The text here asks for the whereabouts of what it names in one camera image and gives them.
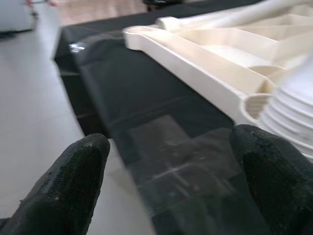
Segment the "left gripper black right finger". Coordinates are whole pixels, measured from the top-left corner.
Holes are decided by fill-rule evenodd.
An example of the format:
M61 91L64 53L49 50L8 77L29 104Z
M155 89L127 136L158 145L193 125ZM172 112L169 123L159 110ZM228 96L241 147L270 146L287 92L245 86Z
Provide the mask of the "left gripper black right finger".
M229 140L272 234L311 235L313 164L289 141L256 126L234 126Z

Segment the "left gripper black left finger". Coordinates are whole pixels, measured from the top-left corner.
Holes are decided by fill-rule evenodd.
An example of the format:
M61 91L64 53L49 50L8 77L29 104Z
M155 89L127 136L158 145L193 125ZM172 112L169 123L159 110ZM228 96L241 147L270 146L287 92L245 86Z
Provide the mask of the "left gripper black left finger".
M101 191L110 142L91 134L65 149L39 178L2 235L85 235Z

